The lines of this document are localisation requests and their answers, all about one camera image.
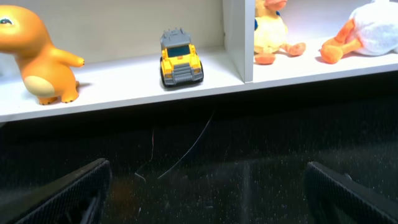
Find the truck grille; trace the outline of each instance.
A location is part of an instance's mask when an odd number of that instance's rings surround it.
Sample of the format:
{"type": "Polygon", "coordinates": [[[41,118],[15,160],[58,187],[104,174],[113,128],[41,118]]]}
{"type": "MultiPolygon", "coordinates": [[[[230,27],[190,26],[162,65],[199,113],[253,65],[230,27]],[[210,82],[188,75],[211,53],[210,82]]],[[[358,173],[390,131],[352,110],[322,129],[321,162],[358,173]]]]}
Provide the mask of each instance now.
{"type": "Polygon", "coordinates": [[[192,69],[189,63],[174,66],[173,77],[176,83],[192,81],[192,69]]]}

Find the yellow toy truck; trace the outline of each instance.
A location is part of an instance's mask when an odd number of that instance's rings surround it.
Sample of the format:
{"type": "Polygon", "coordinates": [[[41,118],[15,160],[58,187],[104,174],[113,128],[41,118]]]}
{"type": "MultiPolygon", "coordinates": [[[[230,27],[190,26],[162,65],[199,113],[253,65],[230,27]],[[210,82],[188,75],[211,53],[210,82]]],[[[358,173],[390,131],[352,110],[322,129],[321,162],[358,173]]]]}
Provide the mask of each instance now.
{"type": "Polygon", "coordinates": [[[190,34],[183,29],[168,30],[160,44],[160,76],[165,87],[203,81],[203,67],[190,34]]]}

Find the figurine's tail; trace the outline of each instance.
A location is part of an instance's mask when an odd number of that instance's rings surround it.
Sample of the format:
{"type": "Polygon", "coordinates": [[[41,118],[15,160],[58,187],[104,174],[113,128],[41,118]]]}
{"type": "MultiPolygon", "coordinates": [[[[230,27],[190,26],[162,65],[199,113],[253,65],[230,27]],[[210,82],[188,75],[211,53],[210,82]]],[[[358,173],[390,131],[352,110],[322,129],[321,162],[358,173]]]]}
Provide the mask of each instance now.
{"type": "Polygon", "coordinates": [[[390,0],[372,0],[372,3],[383,3],[383,2],[389,2],[390,0]]]}

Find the shelf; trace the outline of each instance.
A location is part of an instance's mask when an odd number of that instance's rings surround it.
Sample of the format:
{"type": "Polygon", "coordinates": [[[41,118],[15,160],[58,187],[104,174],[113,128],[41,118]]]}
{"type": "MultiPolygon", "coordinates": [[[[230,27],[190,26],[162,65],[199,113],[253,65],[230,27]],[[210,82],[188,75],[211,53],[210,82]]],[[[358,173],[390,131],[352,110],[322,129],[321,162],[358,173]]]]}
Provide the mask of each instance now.
{"type": "Polygon", "coordinates": [[[398,54],[379,57],[349,54],[334,65],[323,62],[320,48],[328,38],[307,42],[299,57],[277,54],[273,65],[254,65],[253,87],[269,88],[398,70],[398,54]]]}
{"type": "Polygon", "coordinates": [[[199,50],[201,84],[165,89],[158,55],[97,63],[76,69],[80,96],[73,103],[39,105],[21,78],[0,82],[0,122],[103,110],[243,90],[242,79],[224,49],[199,50]]]}

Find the glossy black surface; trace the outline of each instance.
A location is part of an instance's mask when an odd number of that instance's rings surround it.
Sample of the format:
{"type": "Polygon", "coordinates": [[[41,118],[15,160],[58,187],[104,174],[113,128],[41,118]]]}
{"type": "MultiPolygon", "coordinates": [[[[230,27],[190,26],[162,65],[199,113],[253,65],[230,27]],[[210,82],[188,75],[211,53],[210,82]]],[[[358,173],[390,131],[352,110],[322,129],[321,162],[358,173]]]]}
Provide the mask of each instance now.
{"type": "Polygon", "coordinates": [[[102,223],[312,223],[310,161],[398,202],[397,84],[387,73],[7,123],[0,202],[100,157],[113,169],[102,223]]]}

